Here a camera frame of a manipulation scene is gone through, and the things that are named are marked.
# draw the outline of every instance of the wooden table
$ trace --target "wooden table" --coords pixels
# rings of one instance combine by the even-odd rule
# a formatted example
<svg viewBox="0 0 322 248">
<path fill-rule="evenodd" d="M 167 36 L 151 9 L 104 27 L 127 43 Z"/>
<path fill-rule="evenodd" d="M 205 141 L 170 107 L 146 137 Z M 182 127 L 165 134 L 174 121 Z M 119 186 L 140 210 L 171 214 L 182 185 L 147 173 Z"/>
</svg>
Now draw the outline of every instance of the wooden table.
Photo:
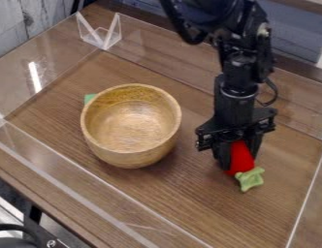
<svg viewBox="0 0 322 248">
<path fill-rule="evenodd" d="M 111 13 L 100 5 L 92 5 L 84 16 L 91 23 L 100 24 L 108 22 Z M 264 186 L 242 195 L 233 178 L 218 169 L 210 152 L 198 153 L 193 146 L 193 130 L 213 111 L 209 83 L 215 73 L 215 55 L 205 46 L 185 46 L 166 30 L 162 35 L 150 26 L 142 25 L 138 30 L 143 56 L 132 49 L 138 48 L 132 37 L 114 48 L 112 54 L 83 47 L 82 42 L 72 39 L 76 27 L 74 19 L 68 19 L 0 60 L 0 68 L 4 68 L 20 54 L 31 54 L 32 48 L 44 45 L 44 41 L 52 55 L 44 54 L 45 61 L 52 57 L 59 62 L 59 71 L 60 64 L 67 67 L 61 61 L 78 60 L 76 53 L 63 53 L 67 46 L 76 47 L 78 53 L 90 54 L 7 116 L 9 123 L 39 141 L 23 139 L 19 134 L 13 136 L 16 151 L 31 163 L 0 149 L 1 179 L 95 247 L 142 247 L 123 234 L 120 227 L 104 221 L 108 220 L 106 213 L 124 220 L 126 227 L 135 229 L 159 247 L 207 247 L 203 244 L 209 247 L 284 247 L 322 157 L 322 83 L 277 69 L 273 79 L 281 89 L 278 126 L 265 137 L 257 159 L 265 168 Z M 181 70 L 183 77 L 177 78 Z M 8 75 L 0 73 L 0 77 L 5 79 Z M 119 170 L 91 153 L 79 129 L 79 114 L 86 94 L 134 82 L 165 89 L 178 100 L 181 139 L 171 154 L 154 166 Z M 76 165 L 56 156 L 55 151 Z M 120 194 L 134 201 L 123 201 L 120 205 Z M 144 207 L 157 213 L 157 218 L 148 210 L 140 211 Z M 150 222 L 159 225 L 144 226 L 147 216 L 155 218 Z M 174 238 L 166 233 L 169 227 L 177 230 L 174 225 L 189 232 L 178 234 L 181 246 L 166 240 Z M 317 237 L 312 232 L 305 241 Z M 198 245 L 189 241 L 194 238 L 202 240 Z"/>
</svg>

